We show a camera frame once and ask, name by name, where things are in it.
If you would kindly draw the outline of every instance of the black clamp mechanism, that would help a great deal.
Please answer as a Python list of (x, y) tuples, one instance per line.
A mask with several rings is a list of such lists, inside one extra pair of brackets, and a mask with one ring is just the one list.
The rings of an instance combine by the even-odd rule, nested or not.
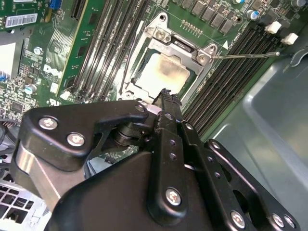
[[(129, 145), (138, 153), (85, 178), (88, 160)], [(51, 231), (106, 224), (106, 230), (300, 230), (218, 141), (200, 141), (168, 90), (151, 105), (116, 101), (28, 111), (11, 170), (18, 184), (46, 201)]]

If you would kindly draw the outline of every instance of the motherboard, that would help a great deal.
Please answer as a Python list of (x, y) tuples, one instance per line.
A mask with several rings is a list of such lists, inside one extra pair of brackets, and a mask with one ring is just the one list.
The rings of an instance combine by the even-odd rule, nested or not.
[[(12, 33), (10, 17), (20, 15), (24, 1), (8, 2), (0, 1), (0, 29)], [(308, 21), (307, 6), (286, 0), (23, 5), (33, 7), (25, 14), (37, 14), (39, 23), (14, 60), (18, 74), (0, 65), (1, 118), (20, 122), (30, 108), (72, 103), (152, 103), (166, 88), (178, 94), (184, 118), (204, 138), (274, 61), (213, 57), (282, 52)], [(26, 26), (16, 22), (17, 28)]]

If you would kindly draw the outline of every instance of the electrolytic capacitor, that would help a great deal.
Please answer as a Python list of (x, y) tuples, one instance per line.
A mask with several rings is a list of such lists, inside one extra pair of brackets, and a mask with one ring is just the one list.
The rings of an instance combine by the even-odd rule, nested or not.
[(247, 11), (246, 16), (247, 16), (248, 19), (255, 21), (255, 20), (258, 19), (259, 13), (258, 13), (258, 11), (249, 10), (249, 11)]

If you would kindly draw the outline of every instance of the white label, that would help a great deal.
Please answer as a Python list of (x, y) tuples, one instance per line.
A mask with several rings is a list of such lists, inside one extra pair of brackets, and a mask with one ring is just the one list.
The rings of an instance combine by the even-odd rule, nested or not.
[(13, 0), (13, 2), (32, 2), (32, 0)]
[(50, 92), (56, 94), (57, 91), (58, 91), (58, 87), (59, 87), (59, 84), (52, 83), (52, 84), (51, 84), (51, 87), (50, 87)]
[(50, 102), (50, 106), (60, 106), (60, 102), (54, 99), (49, 99), (49, 102)]
[(38, 18), (37, 13), (10, 16), (6, 18), (5, 28), (35, 23), (37, 21), (37, 18)]
[(58, 71), (55, 68), (51, 68), (49, 65), (44, 64), (44, 68), (43, 71), (45, 71), (46, 73), (51, 73), (53, 76), (57, 76), (58, 78), (62, 77), (62, 71)]

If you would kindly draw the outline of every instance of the barcode sticker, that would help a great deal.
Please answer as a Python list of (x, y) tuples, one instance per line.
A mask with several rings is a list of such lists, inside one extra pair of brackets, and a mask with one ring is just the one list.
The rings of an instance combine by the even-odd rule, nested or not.
[(6, 18), (5, 28), (35, 23), (37, 21), (37, 18), (38, 18), (37, 13), (10, 16)]
[(13, 0), (13, 2), (32, 2), (32, 0)]

